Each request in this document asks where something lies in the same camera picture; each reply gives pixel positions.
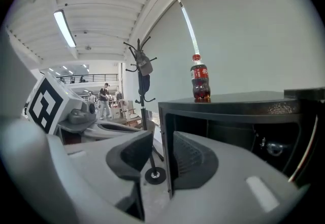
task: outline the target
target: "bottle cap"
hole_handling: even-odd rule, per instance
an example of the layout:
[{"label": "bottle cap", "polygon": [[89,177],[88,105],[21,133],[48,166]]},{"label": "bottle cap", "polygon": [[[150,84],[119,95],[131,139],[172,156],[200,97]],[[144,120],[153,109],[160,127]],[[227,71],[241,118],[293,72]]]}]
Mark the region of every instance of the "bottle cap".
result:
[{"label": "bottle cap", "polygon": [[201,60],[201,56],[199,54],[194,54],[192,57],[193,61]]}]

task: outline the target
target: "dark liquid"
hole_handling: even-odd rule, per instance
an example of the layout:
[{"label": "dark liquid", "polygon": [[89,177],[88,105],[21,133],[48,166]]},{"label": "dark liquid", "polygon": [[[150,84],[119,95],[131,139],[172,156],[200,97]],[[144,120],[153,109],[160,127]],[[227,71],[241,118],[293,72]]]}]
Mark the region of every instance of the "dark liquid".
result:
[{"label": "dark liquid", "polygon": [[[194,65],[192,66],[191,71],[198,68],[206,69],[207,67],[204,64]],[[195,99],[208,99],[210,97],[211,90],[209,86],[209,78],[192,79],[192,84]]]}]

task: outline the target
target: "coat rack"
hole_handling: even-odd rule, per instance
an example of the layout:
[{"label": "coat rack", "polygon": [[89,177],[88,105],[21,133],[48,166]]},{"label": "coat rack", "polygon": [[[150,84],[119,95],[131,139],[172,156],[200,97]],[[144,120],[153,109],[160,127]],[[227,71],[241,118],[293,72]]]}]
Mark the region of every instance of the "coat rack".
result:
[{"label": "coat rack", "polygon": [[[133,55],[133,58],[136,61],[136,64],[131,64],[132,66],[137,67],[134,71],[128,70],[128,69],[125,69],[125,70],[128,71],[128,72],[136,72],[136,71],[138,71],[140,101],[135,100],[135,102],[138,103],[138,104],[141,104],[141,116],[142,116],[143,130],[148,130],[148,128],[147,128],[147,117],[146,117],[146,108],[144,106],[144,102],[152,102],[152,101],[155,100],[155,98],[153,98],[151,100],[148,100],[148,101],[145,99],[141,71],[140,71],[139,66],[137,65],[137,57],[135,56],[132,49],[134,49],[136,53],[137,52],[142,52],[143,51],[142,50],[143,46],[146,44],[146,42],[148,42],[148,40],[150,38],[151,37],[149,36],[142,44],[140,44],[140,39],[138,39],[137,49],[134,46],[132,46],[132,45],[126,43],[126,42],[123,42],[124,44],[128,45],[128,49],[130,50],[130,52]],[[157,152],[156,148],[153,145],[152,145],[152,150],[159,156],[161,161],[164,161],[164,158]],[[149,159],[150,159],[151,169],[149,169],[146,172],[145,179],[150,184],[154,184],[154,185],[161,184],[166,179],[166,172],[165,172],[165,170],[163,168],[156,167],[152,154],[150,155]]]}]

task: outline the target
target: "white pants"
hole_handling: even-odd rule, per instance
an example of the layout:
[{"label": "white pants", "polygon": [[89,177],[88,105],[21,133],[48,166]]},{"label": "white pants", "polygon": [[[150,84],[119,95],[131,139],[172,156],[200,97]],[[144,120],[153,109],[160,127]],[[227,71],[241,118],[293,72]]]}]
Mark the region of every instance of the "white pants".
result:
[{"label": "white pants", "polygon": [[104,108],[106,108],[106,117],[110,115],[110,109],[108,107],[108,102],[107,101],[100,101],[100,117],[104,117]]}]

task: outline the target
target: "cola bottle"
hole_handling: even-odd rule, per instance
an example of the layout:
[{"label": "cola bottle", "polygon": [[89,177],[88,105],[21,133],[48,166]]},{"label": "cola bottle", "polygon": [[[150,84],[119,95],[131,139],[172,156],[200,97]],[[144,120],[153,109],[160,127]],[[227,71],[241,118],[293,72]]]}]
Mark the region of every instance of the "cola bottle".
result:
[{"label": "cola bottle", "polygon": [[194,65],[191,68],[193,95],[195,99],[210,98],[209,75],[207,67],[201,62],[199,54],[193,55]]}]

